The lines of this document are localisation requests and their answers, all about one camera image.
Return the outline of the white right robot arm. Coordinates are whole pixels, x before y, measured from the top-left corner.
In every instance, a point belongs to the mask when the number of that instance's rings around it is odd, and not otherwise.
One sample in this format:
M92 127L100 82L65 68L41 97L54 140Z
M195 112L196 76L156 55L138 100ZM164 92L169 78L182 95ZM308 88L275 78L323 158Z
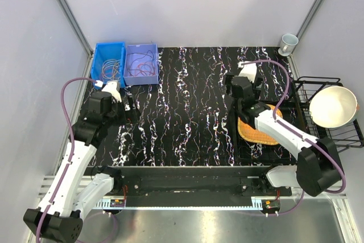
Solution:
M272 195L279 187L299 186L305 193L316 197L341 182L338 193L344 191L346 178L335 143L328 137L318 139L309 135L277 115L258 99L258 80L228 74L225 77L226 93L233 99L229 109L227 128L235 146L238 123L243 122L265 133L283 146L295 159L295 166L276 166L258 181L264 195Z

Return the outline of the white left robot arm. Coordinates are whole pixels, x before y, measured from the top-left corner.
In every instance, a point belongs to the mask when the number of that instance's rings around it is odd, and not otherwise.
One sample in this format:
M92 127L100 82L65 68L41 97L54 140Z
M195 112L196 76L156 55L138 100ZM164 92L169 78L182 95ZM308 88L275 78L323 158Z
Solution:
M77 189L90 160L112 126L136 123L140 117L134 99L96 91L84 114L72 126L67 150L53 182L36 209L27 209L23 221L36 242L76 242L88 213L107 194L125 189L120 170L102 166L80 192Z

